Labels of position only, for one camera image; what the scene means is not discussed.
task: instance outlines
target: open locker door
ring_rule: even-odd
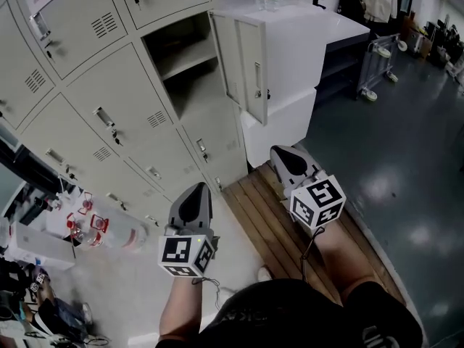
[[[210,11],[226,95],[263,126],[268,122],[265,23],[230,12]]]

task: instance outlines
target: black shorts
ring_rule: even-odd
[[[422,345],[422,330],[404,305],[374,282],[359,285],[344,307],[299,280],[256,283],[231,297],[191,343],[158,348],[407,347]]]

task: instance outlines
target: green epoxy floor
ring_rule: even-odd
[[[464,96],[407,54],[393,72],[375,103],[339,95],[316,107],[302,143],[384,248],[433,346],[464,328]]]

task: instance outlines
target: wooden floor mat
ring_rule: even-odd
[[[224,190],[223,196],[256,250],[275,278],[302,278],[300,261],[310,237],[294,223],[283,205],[282,185],[267,164]],[[346,211],[339,224],[355,241],[372,265],[377,281],[405,305],[395,282],[384,264]],[[311,286],[330,300],[341,304],[335,286],[327,276],[322,257],[316,248],[307,264],[306,276]]]

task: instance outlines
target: faucet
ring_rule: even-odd
[[[319,0],[312,0],[312,5],[315,5],[317,7],[321,7],[322,9],[327,9],[325,6],[319,4]]]

